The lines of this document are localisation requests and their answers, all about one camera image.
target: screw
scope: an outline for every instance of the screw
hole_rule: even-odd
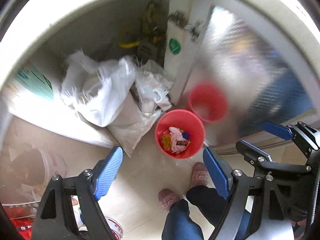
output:
[[[267,176],[266,176],[266,179],[267,179],[268,181],[273,181],[272,175],[267,175]]]
[[[53,181],[57,181],[57,180],[59,179],[59,174],[53,175],[53,176],[51,177],[51,179],[52,179]]]
[[[234,170],[233,173],[234,173],[234,175],[236,175],[238,177],[242,175],[242,171],[241,170]]]
[[[87,169],[87,170],[83,171],[83,175],[84,176],[90,176],[91,174],[92,174],[92,170],[90,170],[90,169]]]

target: foot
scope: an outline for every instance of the foot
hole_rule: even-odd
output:
[[[158,199],[161,205],[167,210],[170,211],[171,206],[174,203],[179,201],[179,197],[168,188],[161,190],[158,194]]]
[[[191,175],[191,187],[196,187],[199,185],[207,186],[207,178],[209,176],[209,173],[207,171],[207,168],[205,167],[204,163],[196,163],[195,166],[193,166],[192,169],[192,175]]]

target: jeans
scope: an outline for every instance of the jeans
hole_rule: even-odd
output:
[[[198,207],[204,217],[214,227],[224,212],[227,201],[220,197],[215,188],[196,186],[186,194],[191,204]],[[178,201],[170,208],[162,232],[162,240],[204,240],[200,226],[189,217],[188,202]],[[250,213],[245,211],[236,239],[243,238],[249,223]]]

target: tile floor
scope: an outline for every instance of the tile floor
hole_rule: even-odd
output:
[[[38,128],[21,119],[13,118],[8,136],[16,136],[33,147],[59,153],[67,164],[67,176],[76,176],[85,168],[92,168],[109,149],[89,145]],[[276,162],[295,164],[304,161],[295,146],[267,151]],[[233,168],[247,175],[253,168],[241,155],[223,156]],[[202,151],[187,160],[175,160],[164,155],[154,143],[152,128],[138,143],[132,157],[123,163],[108,194],[99,201],[103,213],[117,220],[124,228],[123,240],[160,240],[167,211],[158,202],[158,192],[170,188],[180,196],[190,187],[192,166],[202,161]],[[190,217],[198,223],[208,239],[214,227],[202,216],[196,206],[189,204]]]

